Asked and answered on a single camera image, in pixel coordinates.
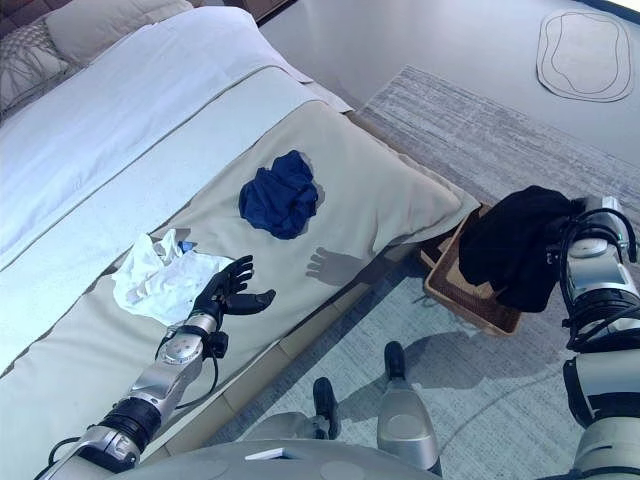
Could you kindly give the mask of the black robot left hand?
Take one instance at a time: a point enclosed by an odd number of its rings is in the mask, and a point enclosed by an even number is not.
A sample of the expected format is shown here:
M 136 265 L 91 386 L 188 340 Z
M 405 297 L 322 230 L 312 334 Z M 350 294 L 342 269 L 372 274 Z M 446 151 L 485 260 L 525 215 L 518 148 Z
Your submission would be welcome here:
M 267 309 L 276 297 L 273 289 L 263 293 L 244 293 L 253 277 L 253 256 L 241 257 L 214 274 L 202 292 L 195 298 L 188 316 L 207 315 L 220 330 L 225 315 L 245 316 Z

